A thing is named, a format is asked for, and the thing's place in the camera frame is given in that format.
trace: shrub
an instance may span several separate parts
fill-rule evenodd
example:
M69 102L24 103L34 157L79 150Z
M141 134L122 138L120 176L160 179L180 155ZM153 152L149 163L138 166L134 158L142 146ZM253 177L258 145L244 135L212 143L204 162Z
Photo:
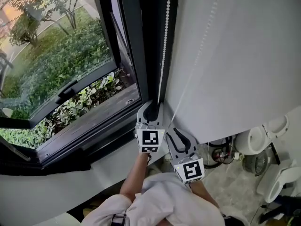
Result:
M30 43L35 47L38 41L37 30L39 25L40 21L30 14L21 14L10 32L9 42L18 46Z
M117 94L123 89L118 79L120 70L92 83L81 92L69 99L47 118L43 119L35 128L27 129L0 129L0 136L9 143L30 148L38 148L54 134L71 124L101 102Z
M13 118L28 119L62 86L73 79L79 80L109 58L100 20L90 21L86 27L66 36L35 60L19 81L24 103L6 107L14 110ZM11 91L6 98L13 98L15 94Z
M5 83L9 86L3 87L4 97L16 98L20 96L19 79L14 76L6 76Z

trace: white appliance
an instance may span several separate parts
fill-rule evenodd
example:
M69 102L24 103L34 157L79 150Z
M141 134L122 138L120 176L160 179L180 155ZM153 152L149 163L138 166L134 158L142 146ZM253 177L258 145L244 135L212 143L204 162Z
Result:
M264 125L239 133L235 147L244 155L256 155L262 152L274 139L282 136L289 127L287 115L271 120Z
M285 160L280 165L271 164L260 181L256 192L264 196L268 203L273 202L280 194L285 183L291 183L301 177L301 167L295 160Z

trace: white shirt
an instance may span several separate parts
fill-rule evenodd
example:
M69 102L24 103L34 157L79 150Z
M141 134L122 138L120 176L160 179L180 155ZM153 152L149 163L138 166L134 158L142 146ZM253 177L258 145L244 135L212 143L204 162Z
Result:
M174 173L160 173L144 180L133 203L114 195L92 211L83 226L110 226L114 214L126 213L126 226L155 226L164 218L173 226L224 226L217 207L193 194Z

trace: window sill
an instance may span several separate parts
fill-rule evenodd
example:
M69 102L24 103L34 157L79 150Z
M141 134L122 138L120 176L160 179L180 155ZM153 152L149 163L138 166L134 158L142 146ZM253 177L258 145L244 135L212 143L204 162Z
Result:
M40 163L45 167L62 159L80 147L88 148L114 133L132 120L141 105L136 84L83 115L41 145L37 150Z

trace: garden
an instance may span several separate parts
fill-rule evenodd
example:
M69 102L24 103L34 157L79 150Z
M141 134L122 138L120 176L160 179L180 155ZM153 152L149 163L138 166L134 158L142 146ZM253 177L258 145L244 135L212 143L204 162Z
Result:
M99 19L91 18L83 7L75 9L77 0L46 2L52 5L51 9L45 9L45 0L26 0L25 5L24 0L12 2L23 13L11 31L9 41L26 46L14 59L15 68L6 76L2 89L0 106L12 109L11 118L30 119L65 84L80 80L111 60ZM42 21L54 23L38 34L40 21L28 14L26 7L44 13ZM51 19L55 11L63 15L57 21ZM37 148L93 107L123 90L122 76L126 76L124 72L116 70L92 83L32 130L0 129L0 136L15 145Z

